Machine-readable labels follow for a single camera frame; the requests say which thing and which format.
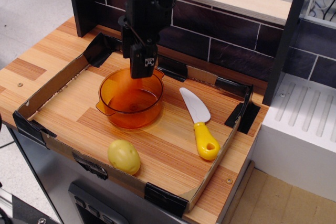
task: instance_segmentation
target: yellow potato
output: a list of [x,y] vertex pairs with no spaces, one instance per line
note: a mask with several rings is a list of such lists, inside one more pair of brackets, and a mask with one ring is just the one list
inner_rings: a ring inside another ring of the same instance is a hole
[[110,163],[125,173],[134,175],[140,168],[140,157],[134,146],[126,140],[113,141],[107,151]]

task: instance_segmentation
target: glass pot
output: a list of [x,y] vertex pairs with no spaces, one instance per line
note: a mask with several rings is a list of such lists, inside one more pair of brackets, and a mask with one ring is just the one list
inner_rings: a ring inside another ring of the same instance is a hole
[[151,77],[132,79],[129,68],[118,70],[101,83],[96,107],[118,127],[147,126],[162,109],[163,76],[163,72],[154,69]]

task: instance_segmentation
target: white knife blade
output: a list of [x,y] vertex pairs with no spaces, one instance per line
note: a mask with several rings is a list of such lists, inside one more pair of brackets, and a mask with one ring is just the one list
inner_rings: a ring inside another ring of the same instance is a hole
[[194,123],[206,123],[210,120],[210,112],[198,96],[186,88],[180,88],[180,93]]
[[190,90],[180,88],[180,93],[194,121],[196,145],[199,155],[206,160],[214,160],[220,150],[220,145],[205,125],[211,118],[209,110],[200,98]]

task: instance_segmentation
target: metal screw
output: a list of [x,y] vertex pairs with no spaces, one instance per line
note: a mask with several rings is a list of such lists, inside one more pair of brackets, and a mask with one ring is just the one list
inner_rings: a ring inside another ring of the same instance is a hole
[[45,218],[40,218],[38,221],[37,221],[37,224],[45,224],[47,223],[47,220]]
[[232,184],[232,183],[233,183],[233,180],[230,179],[230,178],[227,178],[227,179],[226,179],[226,182],[227,182],[228,184]]

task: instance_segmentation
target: dark brick wall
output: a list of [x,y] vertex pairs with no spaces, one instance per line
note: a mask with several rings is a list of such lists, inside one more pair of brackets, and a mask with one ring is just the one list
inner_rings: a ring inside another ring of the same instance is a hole
[[284,71],[336,88],[336,30],[302,20]]
[[[96,0],[98,22],[120,30],[126,0]],[[177,0],[159,45],[268,81],[283,26],[189,0]]]

